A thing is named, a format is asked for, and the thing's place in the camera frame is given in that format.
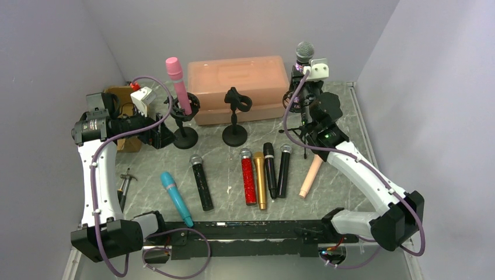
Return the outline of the brown cardboard box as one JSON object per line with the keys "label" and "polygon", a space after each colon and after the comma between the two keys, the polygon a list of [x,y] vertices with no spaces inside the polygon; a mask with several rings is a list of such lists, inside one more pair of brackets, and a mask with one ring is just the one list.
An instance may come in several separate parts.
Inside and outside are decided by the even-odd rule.
{"label": "brown cardboard box", "polygon": [[[119,117],[133,115],[133,103],[131,94],[134,92],[131,86],[111,86],[104,90],[105,93],[116,95],[120,101]],[[135,153],[142,148],[142,142],[135,136],[117,140],[118,153]]]}

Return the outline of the black tripod shock mount stand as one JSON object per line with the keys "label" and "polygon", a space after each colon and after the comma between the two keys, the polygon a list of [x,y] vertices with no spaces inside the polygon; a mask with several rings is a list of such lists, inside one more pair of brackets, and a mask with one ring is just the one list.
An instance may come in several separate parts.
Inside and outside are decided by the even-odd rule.
{"label": "black tripod shock mount stand", "polygon": [[314,95],[308,90],[307,86],[303,86],[299,91],[298,97],[294,99],[293,104],[290,106],[289,111],[292,113],[298,113],[301,117],[301,125],[297,128],[290,128],[289,131],[294,134],[305,144],[306,132],[304,126],[312,122],[312,118],[309,112],[309,105],[313,102]]}

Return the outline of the blue plastic microphone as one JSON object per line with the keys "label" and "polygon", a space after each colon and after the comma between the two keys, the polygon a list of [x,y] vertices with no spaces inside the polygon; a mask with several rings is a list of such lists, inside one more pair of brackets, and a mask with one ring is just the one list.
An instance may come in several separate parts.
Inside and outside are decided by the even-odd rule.
{"label": "blue plastic microphone", "polygon": [[182,221],[188,228],[192,228],[194,226],[194,222],[191,217],[191,213],[186,206],[181,194],[179,193],[179,189],[176,185],[174,178],[171,176],[169,172],[163,172],[160,176],[161,183],[169,194],[176,210],[178,211]]}

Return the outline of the black glitter microphone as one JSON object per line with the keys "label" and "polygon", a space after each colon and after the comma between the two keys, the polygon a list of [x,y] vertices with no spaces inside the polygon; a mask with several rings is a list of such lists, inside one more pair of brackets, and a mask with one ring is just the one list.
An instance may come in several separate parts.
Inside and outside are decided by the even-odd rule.
{"label": "black glitter microphone", "polygon": [[201,201],[203,211],[207,212],[214,209],[213,201],[210,194],[210,189],[207,183],[207,178],[203,168],[203,160],[200,155],[193,154],[190,157],[194,179],[196,181],[198,194]]}

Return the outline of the peach beige microphone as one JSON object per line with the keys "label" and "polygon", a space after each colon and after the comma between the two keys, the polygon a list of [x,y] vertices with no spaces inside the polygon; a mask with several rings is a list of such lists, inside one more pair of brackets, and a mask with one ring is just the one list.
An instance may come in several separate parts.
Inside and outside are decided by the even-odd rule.
{"label": "peach beige microphone", "polygon": [[300,198],[305,198],[308,195],[308,192],[310,191],[312,184],[316,178],[316,175],[318,174],[318,171],[323,163],[322,158],[319,155],[315,155],[313,157],[313,161],[311,163],[311,166],[306,174],[305,180],[302,183],[302,186],[299,191],[299,197]]}

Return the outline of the black silver-head microphone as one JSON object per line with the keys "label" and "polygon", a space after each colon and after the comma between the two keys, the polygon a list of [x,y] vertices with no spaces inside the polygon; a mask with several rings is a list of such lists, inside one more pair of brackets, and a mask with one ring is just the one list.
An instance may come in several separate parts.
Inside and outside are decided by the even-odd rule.
{"label": "black silver-head microphone", "polygon": [[281,146],[280,170],[277,182],[277,198],[285,198],[287,195],[288,174],[292,147],[285,143]]}

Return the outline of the purple glitter microphone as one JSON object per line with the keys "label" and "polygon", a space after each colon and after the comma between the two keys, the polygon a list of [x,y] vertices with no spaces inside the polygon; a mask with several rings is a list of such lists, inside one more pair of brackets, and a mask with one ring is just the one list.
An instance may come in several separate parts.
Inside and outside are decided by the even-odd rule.
{"label": "purple glitter microphone", "polygon": [[[291,80],[290,87],[288,92],[292,94],[292,92],[296,89],[299,84],[299,80],[303,77],[303,73],[299,70],[301,67],[309,66],[310,60],[313,58],[315,50],[312,43],[307,41],[300,42],[296,47],[296,63],[291,68]],[[316,85],[315,82],[306,82],[302,89],[307,90],[310,94],[315,95]],[[301,106],[298,103],[297,99],[295,99],[294,104],[291,107],[292,113],[300,113]]]}

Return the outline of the slim black microphone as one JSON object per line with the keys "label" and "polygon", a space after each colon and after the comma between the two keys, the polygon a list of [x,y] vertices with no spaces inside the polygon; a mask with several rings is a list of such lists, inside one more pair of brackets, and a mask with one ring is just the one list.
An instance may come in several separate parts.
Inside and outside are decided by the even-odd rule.
{"label": "slim black microphone", "polygon": [[272,143],[266,142],[263,144],[263,154],[267,186],[270,197],[274,200],[277,198],[277,181],[275,175],[274,148]]}

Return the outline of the pink microphone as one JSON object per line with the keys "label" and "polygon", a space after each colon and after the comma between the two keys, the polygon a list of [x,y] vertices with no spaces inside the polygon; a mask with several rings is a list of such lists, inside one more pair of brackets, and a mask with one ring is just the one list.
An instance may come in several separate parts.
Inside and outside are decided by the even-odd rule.
{"label": "pink microphone", "polygon": [[183,82],[183,68],[177,57],[169,57],[165,61],[166,71],[173,82],[173,86],[179,101],[180,108],[184,110],[185,115],[192,113],[189,96]]}

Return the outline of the black clip round-base stand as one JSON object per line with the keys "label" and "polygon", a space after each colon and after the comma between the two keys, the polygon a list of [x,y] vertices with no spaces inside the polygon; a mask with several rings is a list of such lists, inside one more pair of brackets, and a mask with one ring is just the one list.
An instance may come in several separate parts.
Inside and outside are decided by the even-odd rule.
{"label": "black clip round-base stand", "polygon": [[248,112],[252,107],[252,100],[249,96],[240,94],[235,87],[231,87],[224,98],[224,102],[230,104],[231,125],[227,126],[222,133],[222,140],[231,147],[243,145],[248,138],[245,128],[238,124],[237,111]]}

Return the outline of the gold microphone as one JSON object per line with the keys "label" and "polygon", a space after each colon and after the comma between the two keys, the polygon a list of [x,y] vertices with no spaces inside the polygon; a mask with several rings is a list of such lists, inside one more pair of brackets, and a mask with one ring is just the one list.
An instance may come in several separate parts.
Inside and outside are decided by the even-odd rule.
{"label": "gold microphone", "polygon": [[267,209],[267,195],[266,178],[264,172],[264,156],[262,152],[255,152],[253,154],[253,163],[255,164],[256,171],[258,205],[260,210],[265,211]]}

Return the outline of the red glitter microphone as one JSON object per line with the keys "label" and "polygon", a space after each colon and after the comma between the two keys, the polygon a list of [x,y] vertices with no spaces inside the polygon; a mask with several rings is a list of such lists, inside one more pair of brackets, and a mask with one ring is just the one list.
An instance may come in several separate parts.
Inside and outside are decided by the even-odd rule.
{"label": "red glitter microphone", "polygon": [[255,181],[252,166],[252,154],[248,148],[242,148],[239,153],[242,166],[243,188],[247,206],[257,204]]}

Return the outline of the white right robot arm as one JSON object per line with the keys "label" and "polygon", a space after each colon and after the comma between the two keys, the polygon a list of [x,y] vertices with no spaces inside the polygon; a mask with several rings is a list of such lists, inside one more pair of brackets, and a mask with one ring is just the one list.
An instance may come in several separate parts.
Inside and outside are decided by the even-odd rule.
{"label": "white right robot arm", "polygon": [[337,125],[343,115],[339,97],[322,88],[323,81],[307,81],[300,73],[291,78],[283,96],[284,133],[294,144],[311,150],[343,173],[374,207],[372,212],[336,208],[322,219],[323,223],[333,233],[372,239],[388,251],[403,248],[403,243],[418,233],[419,250],[407,252],[422,256],[426,249],[424,197],[391,182],[363,157]]}

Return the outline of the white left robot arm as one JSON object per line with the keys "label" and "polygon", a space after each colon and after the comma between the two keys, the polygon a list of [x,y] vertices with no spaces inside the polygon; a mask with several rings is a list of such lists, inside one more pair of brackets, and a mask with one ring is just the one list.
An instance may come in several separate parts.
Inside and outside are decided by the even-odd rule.
{"label": "white left robot arm", "polygon": [[120,115],[120,100],[112,93],[86,97],[88,110],[71,131],[83,164],[85,206],[81,228],[71,232],[71,244],[93,262],[123,256],[142,249],[144,239],[163,231],[158,211],[124,219],[116,188],[117,136],[137,137],[161,149],[175,141],[163,116],[148,115],[156,93],[144,87],[131,95],[131,116]]}

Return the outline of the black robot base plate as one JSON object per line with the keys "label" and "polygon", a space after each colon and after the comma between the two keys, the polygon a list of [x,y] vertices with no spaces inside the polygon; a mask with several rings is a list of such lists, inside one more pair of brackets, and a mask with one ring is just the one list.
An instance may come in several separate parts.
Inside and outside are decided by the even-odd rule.
{"label": "black robot base plate", "polygon": [[356,244],[354,235],[338,234],[321,220],[258,220],[165,222],[162,236],[145,239],[145,246],[166,247],[172,260],[197,257],[283,256],[317,257],[327,247]]}

